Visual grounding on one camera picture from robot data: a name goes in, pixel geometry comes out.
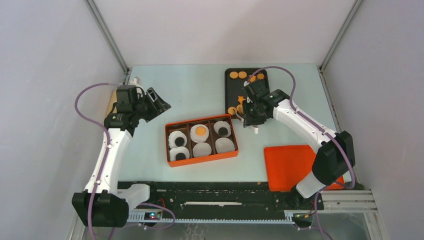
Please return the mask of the black sandwich cookie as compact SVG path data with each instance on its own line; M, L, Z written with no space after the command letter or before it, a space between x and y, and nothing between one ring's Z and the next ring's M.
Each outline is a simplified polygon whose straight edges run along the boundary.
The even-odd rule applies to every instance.
M174 143L177 147L184 147L186 145L186 140L184 137L179 136L174 140Z
M227 128L225 128L225 127L221 127L221 128L218 129L218 134L221 137L225 137L226 138L228 136L228 134L229 134L229 130Z
M186 154L183 152L179 152L175 155L175 160L179 161L179 160L185 160L187 158Z

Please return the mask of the black cookie tray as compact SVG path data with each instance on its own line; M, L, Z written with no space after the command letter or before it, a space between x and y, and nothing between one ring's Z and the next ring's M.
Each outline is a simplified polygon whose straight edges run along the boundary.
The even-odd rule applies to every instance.
M248 99L246 92L244 91L244 87L250 83L250 78L252 76L256 76L258 73L263 73L265 78L263 81L265 81L269 85L269 78L268 73L266 70L261 70L258 73L255 73L258 68L254 67L233 67L228 68L224 71L224 102L225 102L225 111L228 114L227 110L229 107L236 107L240 103L238 102L238 96L243 96L245 100ZM237 79L231 79L229 77L230 72L240 72L244 71L247 73L247 78L240 79L239 77ZM231 116L233 120L238 120L234 115Z

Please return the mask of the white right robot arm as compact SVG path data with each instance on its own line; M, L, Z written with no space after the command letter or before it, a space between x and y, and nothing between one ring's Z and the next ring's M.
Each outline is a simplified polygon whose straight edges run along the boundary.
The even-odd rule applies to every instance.
M243 126L258 126L275 119L302 137L315 153L311 171L294 189L291 204L304 209L311 196L335 183L345 173L353 173L355 153L353 137L347 131L336 132L301 110L291 96L280 89L270 91L262 80L245 83L243 90Z

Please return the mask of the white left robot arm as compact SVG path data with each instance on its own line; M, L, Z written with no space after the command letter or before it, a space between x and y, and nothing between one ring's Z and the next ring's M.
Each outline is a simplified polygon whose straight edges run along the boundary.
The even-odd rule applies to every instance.
M134 183L120 190L118 178L125 152L134 137L140 120L150 122L171 108L152 88L143 89L138 84L119 85L116 103L103 123L86 117L78 108L81 96L74 102L77 114L103 130L99 156L88 183L81 192L73 194L71 203L86 227L121 228L128 220L129 212L142 204L153 208L158 194L144 183Z

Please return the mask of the orange cookie box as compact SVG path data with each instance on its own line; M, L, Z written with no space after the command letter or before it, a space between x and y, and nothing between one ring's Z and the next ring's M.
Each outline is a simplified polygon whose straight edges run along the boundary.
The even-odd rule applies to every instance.
M182 167L238 156L229 114L172 122L165 125L166 161Z

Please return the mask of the metal tongs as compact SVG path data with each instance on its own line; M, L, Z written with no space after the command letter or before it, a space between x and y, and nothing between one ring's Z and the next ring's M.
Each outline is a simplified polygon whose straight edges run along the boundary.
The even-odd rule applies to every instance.
M254 134L258 134L259 133L259 127L257 125L249 125L247 123L247 119L244 113L244 108L242 104L238 104L235 107L235 112L234 112L234 116L240 120L243 123L243 127L246 129L250 129L253 131Z

